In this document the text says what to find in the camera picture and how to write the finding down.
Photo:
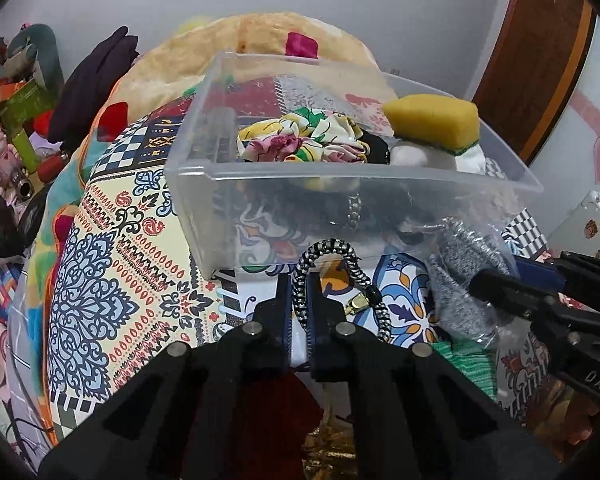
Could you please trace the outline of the red velvet pouch gold bow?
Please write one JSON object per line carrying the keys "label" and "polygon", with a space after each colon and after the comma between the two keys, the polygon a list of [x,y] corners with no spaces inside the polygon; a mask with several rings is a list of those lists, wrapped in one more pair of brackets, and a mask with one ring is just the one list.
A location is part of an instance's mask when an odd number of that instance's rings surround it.
{"label": "red velvet pouch gold bow", "polygon": [[253,479],[355,479],[352,426],[318,404],[295,374],[267,386],[260,434],[250,453]]}

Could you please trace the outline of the green knitted cloth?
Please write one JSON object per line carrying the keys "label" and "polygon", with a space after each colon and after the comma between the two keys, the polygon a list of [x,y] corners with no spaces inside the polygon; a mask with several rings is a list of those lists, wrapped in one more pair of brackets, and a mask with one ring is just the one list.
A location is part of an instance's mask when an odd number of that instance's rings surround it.
{"label": "green knitted cloth", "polygon": [[468,339],[442,340],[432,344],[447,361],[463,373],[491,400],[496,400],[496,365],[494,354]]}

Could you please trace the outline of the yellow green sponge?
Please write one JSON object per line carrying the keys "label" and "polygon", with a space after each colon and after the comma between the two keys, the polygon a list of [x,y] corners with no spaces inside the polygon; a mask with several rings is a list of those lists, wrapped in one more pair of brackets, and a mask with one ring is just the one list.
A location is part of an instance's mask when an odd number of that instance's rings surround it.
{"label": "yellow green sponge", "polygon": [[411,94],[382,104],[394,135],[405,141],[432,146],[452,155],[464,154],[479,143],[480,120],[473,102]]}

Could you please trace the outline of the floral fabric scrunchie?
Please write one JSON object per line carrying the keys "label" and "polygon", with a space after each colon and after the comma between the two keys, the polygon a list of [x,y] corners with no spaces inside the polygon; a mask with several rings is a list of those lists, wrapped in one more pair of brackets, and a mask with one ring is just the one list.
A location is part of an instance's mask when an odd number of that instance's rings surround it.
{"label": "floral fabric scrunchie", "polygon": [[237,157],[244,162],[339,162],[366,164],[370,144],[351,117],[300,107],[263,119],[237,133]]}

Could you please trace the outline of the clear plastic storage bin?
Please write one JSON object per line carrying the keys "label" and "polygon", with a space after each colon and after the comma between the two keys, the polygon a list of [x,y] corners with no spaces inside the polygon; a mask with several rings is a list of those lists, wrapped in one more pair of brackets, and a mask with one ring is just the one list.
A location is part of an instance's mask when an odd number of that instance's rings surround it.
{"label": "clear plastic storage bin", "polygon": [[421,252],[430,231],[457,218],[502,228],[542,185],[488,126],[486,169],[344,162],[247,162],[238,133],[304,107],[336,112],[394,143],[385,102],[426,94],[426,84],[354,64],[220,53],[201,81],[164,174],[186,242],[205,278],[221,270],[294,263],[323,238],[359,256]]}

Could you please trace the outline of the white soft cloth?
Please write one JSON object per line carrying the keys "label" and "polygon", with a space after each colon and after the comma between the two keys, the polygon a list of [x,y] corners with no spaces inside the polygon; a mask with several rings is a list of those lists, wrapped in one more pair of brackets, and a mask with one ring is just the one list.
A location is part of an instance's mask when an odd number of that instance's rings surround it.
{"label": "white soft cloth", "polygon": [[400,141],[390,150],[390,164],[394,166],[432,168],[485,174],[486,156],[479,144],[460,155],[453,155],[431,146]]}

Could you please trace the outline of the grey fabric in plastic bag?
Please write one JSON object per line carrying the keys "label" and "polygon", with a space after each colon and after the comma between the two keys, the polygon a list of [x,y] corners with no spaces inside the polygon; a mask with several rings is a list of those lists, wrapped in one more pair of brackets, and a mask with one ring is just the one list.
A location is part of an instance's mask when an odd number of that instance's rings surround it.
{"label": "grey fabric in plastic bag", "polygon": [[460,219],[446,218],[434,234],[427,270],[437,326],[453,338],[471,340],[483,348],[495,346],[498,333],[513,317],[471,296],[469,284],[482,270],[519,275],[514,256],[498,231],[480,231]]}

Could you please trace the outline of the white stickered case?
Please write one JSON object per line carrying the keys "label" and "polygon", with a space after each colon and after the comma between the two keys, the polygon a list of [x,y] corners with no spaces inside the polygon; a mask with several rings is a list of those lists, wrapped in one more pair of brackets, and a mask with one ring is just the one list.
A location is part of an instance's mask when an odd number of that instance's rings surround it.
{"label": "white stickered case", "polygon": [[553,255],[576,252],[600,259],[600,192],[591,191],[585,196],[550,234],[547,246]]}

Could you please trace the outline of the patterned colourful bedsheet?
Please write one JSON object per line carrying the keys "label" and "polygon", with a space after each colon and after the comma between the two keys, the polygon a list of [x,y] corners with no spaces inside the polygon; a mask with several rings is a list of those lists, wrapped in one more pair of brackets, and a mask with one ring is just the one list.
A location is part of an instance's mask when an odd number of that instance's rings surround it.
{"label": "patterned colourful bedsheet", "polygon": [[[28,310],[31,379],[42,422],[29,434],[55,445],[90,416],[167,344],[215,342],[252,315],[287,263],[221,270],[204,280],[172,210],[163,174],[166,155],[196,88],[130,122],[111,142],[96,140],[114,104],[95,117],[97,128],[50,189],[27,283],[18,301]],[[425,265],[407,254],[367,258],[364,272],[392,309],[393,344],[442,341]],[[547,378],[548,352],[526,339],[491,351],[496,402],[529,424],[544,424],[571,396]],[[560,417],[550,419],[558,424]]]}

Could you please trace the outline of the pink bunny toy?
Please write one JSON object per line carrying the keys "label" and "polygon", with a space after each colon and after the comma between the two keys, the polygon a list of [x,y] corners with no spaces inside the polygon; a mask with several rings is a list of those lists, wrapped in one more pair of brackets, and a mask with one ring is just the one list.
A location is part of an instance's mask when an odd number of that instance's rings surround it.
{"label": "pink bunny toy", "polygon": [[30,200],[33,196],[33,185],[24,171],[16,149],[8,142],[0,123],[0,183],[12,188],[20,200]]}

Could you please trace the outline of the dark purple garment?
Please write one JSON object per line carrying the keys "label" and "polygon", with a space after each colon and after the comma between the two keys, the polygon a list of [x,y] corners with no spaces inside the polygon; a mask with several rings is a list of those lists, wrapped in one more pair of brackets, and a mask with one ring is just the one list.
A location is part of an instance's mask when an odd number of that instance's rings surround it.
{"label": "dark purple garment", "polygon": [[72,148],[82,142],[112,88],[138,57],[137,43],[137,36],[121,26],[76,66],[50,116],[47,140]]}

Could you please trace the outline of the green teal plush toy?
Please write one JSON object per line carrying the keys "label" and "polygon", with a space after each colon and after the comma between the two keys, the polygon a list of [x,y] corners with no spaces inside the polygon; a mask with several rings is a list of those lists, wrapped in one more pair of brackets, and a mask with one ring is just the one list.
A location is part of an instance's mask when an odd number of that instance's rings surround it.
{"label": "green teal plush toy", "polygon": [[32,24],[21,29],[7,47],[0,75],[11,81],[31,76],[54,101],[58,101],[65,78],[53,29],[45,24]]}

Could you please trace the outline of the brown wooden door frame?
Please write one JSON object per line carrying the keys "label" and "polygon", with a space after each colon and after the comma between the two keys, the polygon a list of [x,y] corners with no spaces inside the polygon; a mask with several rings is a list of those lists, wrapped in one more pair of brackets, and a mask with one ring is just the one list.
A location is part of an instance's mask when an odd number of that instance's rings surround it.
{"label": "brown wooden door frame", "polygon": [[527,164],[576,88],[595,21],[588,0],[508,0],[474,102],[480,117]]}

